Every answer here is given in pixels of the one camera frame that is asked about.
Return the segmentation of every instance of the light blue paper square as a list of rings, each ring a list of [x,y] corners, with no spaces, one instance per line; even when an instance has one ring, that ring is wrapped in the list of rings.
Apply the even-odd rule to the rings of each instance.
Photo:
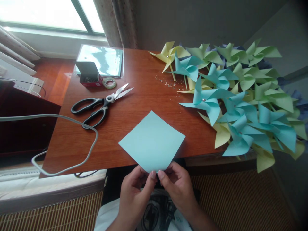
[[[165,170],[185,136],[151,111],[119,144],[148,173]]]

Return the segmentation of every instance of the scissors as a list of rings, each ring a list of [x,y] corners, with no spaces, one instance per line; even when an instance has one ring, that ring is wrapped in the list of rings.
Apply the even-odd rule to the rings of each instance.
[[[93,109],[94,107],[96,107],[99,104],[103,104],[103,106],[99,110],[92,112],[91,115],[83,122],[84,124],[88,125],[88,123],[90,121],[92,121],[93,119],[95,119],[96,117],[98,117],[99,115],[102,114],[102,118],[100,119],[100,121],[97,124],[92,126],[93,128],[95,128],[98,125],[100,125],[104,121],[104,119],[106,118],[107,111],[108,111],[110,104],[114,103],[115,100],[121,98],[122,96],[126,95],[128,92],[130,92],[131,90],[134,89],[134,88],[130,88],[130,89],[122,92],[127,87],[127,85],[128,85],[128,83],[125,84],[123,87],[120,87],[116,91],[116,93],[112,93],[111,95],[108,95],[105,99],[103,99],[103,98],[86,98],[86,99],[80,100],[72,106],[71,112],[73,114],[80,114],[80,113],[83,113],[85,111],[89,111],[89,110]],[[85,102],[91,102],[91,103],[89,105],[77,110],[77,108]]]

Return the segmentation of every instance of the bamboo mat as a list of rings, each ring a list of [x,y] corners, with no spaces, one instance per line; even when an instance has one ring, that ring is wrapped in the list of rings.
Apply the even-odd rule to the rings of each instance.
[[[225,231],[293,231],[296,221],[271,169],[192,176],[201,206]]]
[[[225,231],[293,231],[296,222],[271,170],[192,176],[201,206]],[[0,216],[1,231],[92,231],[102,192]]]
[[[67,202],[0,216],[1,231],[93,231],[103,192]]]

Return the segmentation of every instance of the window frame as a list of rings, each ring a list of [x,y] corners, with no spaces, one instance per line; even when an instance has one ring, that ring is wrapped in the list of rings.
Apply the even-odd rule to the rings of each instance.
[[[79,31],[79,30],[72,30],[72,29],[64,29],[64,28],[56,28],[56,27],[47,27],[47,26],[35,26],[35,25],[28,25],[22,23],[14,23],[14,22],[4,22],[0,21],[2,27],[20,27],[26,29],[37,29],[37,30],[46,30],[46,31],[54,31],[54,32],[64,32],[64,33],[72,33],[72,34],[83,34],[83,35],[93,35],[93,36],[105,36],[104,33],[97,33],[94,32],[79,1],[78,0],[71,0],[75,10],[77,11],[81,21],[83,22],[87,32]]]

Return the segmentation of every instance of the black scissor handle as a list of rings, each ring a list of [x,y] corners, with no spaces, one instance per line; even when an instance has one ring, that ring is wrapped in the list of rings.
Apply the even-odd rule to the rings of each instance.
[[[98,117],[98,116],[101,115],[101,114],[102,114],[102,118],[100,119],[100,121],[98,121],[97,124],[95,124],[95,125],[93,125],[93,126],[91,126],[91,127],[95,128],[95,127],[97,127],[98,125],[100,125],[100,124],[105,120],[105,118],[106,118],[106,116],[107,116],[107,112],[108,112],[108,108],[109,108],[110,103],[107,102],[105,99],[103,99],[103,101],[104,101],[104,105],[102,106],[102,108],[99,109],[99,110],[97,110],[97,111],[95,111],[95,112],[92,112],[92,113],[91,113],[91,116],[88,117],[88,118],[83,122],[84,124],[89,125],[89,122],[91,122],[92,120],[94,120],[96,117]]]
[[[78,108],[79,105],[85,103],[85,102],[91,102],[89,105],[79,109],[78,111],[76,111],[76,109]],[[86,99],[83,99],[83,100],[80,100],[78,101],[77,103],[75,103],[72,108],[71,108],[71,112],[73,114],[79,114],[79,113],[82,113],[84,111],[88,111],[88,110],[91,110],[93,109],[97,104],[99,103],[103,103],[104,102],[104,99],[99,99],[99,98],[86,98]]]

